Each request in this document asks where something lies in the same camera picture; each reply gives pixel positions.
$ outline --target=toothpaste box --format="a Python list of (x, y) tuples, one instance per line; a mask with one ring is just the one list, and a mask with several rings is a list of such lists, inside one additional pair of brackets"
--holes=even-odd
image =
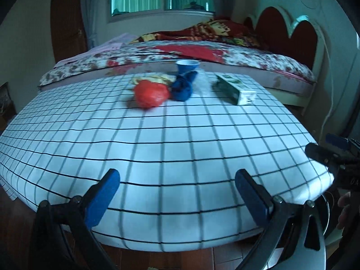
[(219, 75), (218, 87), (230, 98), (234, 99), (237, 105), (251, 105), (255, 102), (256, 91), (253, 91), (240, 79), (231, 75)]

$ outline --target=wooden door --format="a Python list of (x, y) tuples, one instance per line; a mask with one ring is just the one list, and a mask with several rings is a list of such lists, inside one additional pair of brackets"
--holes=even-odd
[(88, 50), (80, 0), (51, 0), (50, 26), (55, 62)]

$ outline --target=red plastic bag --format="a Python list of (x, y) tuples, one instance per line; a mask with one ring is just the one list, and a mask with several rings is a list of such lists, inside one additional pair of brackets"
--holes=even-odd
[(159, 106), (170, 97), (167, 85), (149, 80), (141, 80), (135, 86), (134, 93), (137, 105), (143, 109)]

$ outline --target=table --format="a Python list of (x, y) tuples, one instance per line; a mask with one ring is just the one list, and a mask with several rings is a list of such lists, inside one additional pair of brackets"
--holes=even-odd
[[(101, 78), (40, 93), (0, 136), (0, 182), (33, 210), (83, 195), (107, 172), (121, 185), (96, 238), (142, 251), (187, 251), (257, 234), (234, 185), (247, 169), (271, 195), (316, 199), (333, 176), (304, 153), (315, 142), (274, 96), (236, 106), (221, 91), (185, 103), (136, 107), (132, 77)], [(207, 73), (216, 80), (215, 73)]]

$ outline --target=clear plastic bag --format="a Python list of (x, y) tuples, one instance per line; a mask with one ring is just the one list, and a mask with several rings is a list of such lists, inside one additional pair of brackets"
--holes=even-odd
[(197, 68), (197, 76), (193, 81), (193, 93), (197, 95), (209, 94), (212, 90), (211, 82), (203, 69)]

